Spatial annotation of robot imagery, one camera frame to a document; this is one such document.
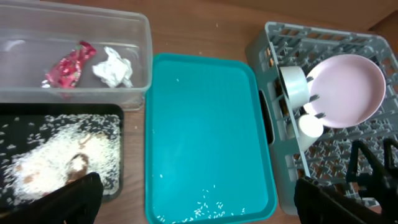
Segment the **teal tray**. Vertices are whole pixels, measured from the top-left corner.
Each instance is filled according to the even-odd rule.
[[[270,217],[277,194],[253,71],[237,61],[160,54],[153,73],[145,132],[149,223]]]

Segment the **crumpled white tissue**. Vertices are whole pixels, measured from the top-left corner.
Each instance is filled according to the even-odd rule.
[[[132,75],[131,63],[126,58],[121,58],[119,53],[111,47],[104,47],[108,54],[105,62],[93,66],[93,73],[111,88],[116,88],[120,83],[131,88]]]

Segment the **black tray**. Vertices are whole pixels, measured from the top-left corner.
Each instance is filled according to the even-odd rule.
[[[0,156],[0,163],[4,159],[11,160],[11,156],[15,154],[22,154],[34,149],[37,145],[27,144],[26,140],[28,135],[32,132],[26,125],[30,122],[34,123],[33,128],[38,129],[41,123],[45,123],[45,115],[58,116],[61,114],[115,114],[120,119],[120,176],[119,176],[119,189],[115,194],[104,195],[102,202],[108,202],[116,197],[122,191],[123,188],[123,170],[124,170],[124,141],[123,141],[123,122],[124,114],[123,110],[118,105],[111,104],[61,104],[61,103],[0,103],[0,127],[5,124],[11,124],[16,117],[19,117],[19,122],[13,122],[10,125],[8,133],[15,133],[13,135],[8,134],[5,139],[5,143],[0,145],[0,153],[2,153],[7,146],[7,140],[10,142],[18,142],[17,147],[13,153],[7,151],[6,156]],[[50,131],[44,133],[41,131],[42,137],[48,139],[51,137]],[[4,169],[0,168],[0,189],[4,187]],[[13,198],[12,189],[9,189],[5,194],[0,191],[0,213],[9,211],[14,207],[10,207],[7,203],[7,198]]]

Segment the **white mug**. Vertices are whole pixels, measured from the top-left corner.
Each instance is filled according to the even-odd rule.
[[[306,151],[323,134],[322,122],[315,116],[305,114],[296,120],[298,129],[298,146],[301,151]],[[295,138],[293,124],[286,127],[287,137]]]
[[[310,90],[303,70],[299,66],[280,67],[281,83],[290,101],[292,110],[310,101]]]

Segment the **red candy wrapper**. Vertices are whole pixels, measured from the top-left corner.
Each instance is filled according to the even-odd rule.
[[[74,88],[78,83],[81,70],[87,60],[97,51],[89,43],[80,41],[69,55],[62,58],[51,70],[45,74],[43,88]]]

